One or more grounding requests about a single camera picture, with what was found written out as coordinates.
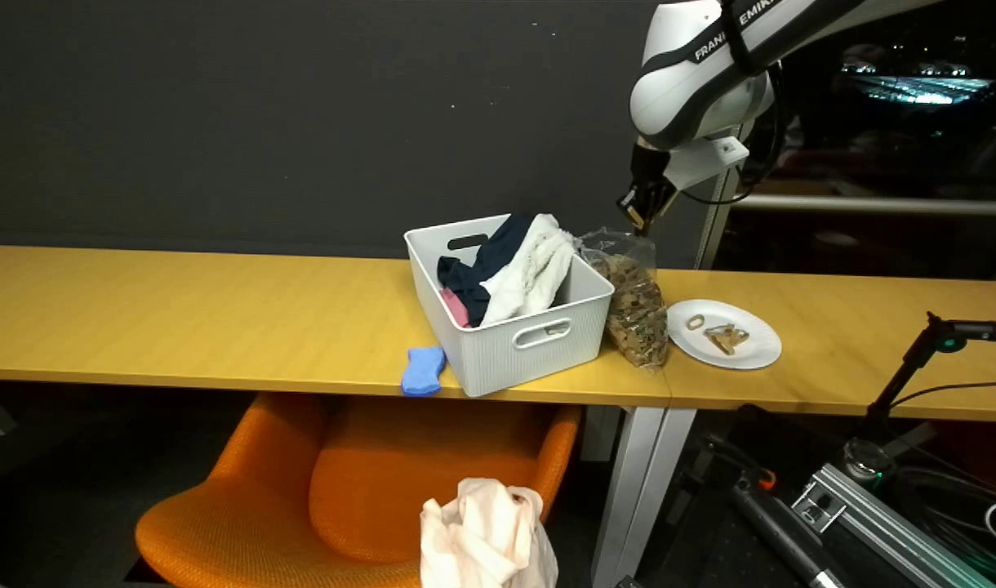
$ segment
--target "white cloth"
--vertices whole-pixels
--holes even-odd
[[[559,229],[559,220],[550,212],[536,217],[510,266],[485,283],[490,305],[481,327],[550,310],[573,255],[573,235]]]
[[[420,588],[557,588],[559,559],[530,487],[490,479],[456,484],[456,499],[420,509]]]

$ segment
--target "orange chair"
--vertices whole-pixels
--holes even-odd
[[[144,561],[193,588],[418,586],[418,513],[461,479],[557,502],[582,408],[257,395],[211,475],[139,519]]]

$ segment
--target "wooden table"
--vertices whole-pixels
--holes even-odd
[[[623,407],[596,586],[635,574],[698,408],[861,415],[926,315],[996,321],[996,283],[659,271],[668,301],[766,318],[783,358],[759,374],[614,349],[490,402]],[[409,346],[434,342],[406,262],[114,250],[0,250],[0,378],[312,395],[398,395]],[[996,378],[996,342],[935,358],[913,390]],[[443,394],[465,399],[443,374]],[[906,418],[996,423],[996,390],[926,395]]]

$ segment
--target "blue object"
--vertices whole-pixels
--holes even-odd
[[[443,349],[442,346],[409,349],[409,365],[401,374],[401,394],[413,395],[413,399],[438,395],[442,370],[443,370]]]

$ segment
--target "white plastic basket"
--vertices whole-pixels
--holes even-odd
[[[456,327],[442,301],[438,260],[454,255],[474,266],[476,246],[504,222],[508,217],[485,217],[406,232],[418,301],[471,399],[591,363],[600,349],[614,296],[614,286],[574,255],[545,315],[513,318],[495,327]]]

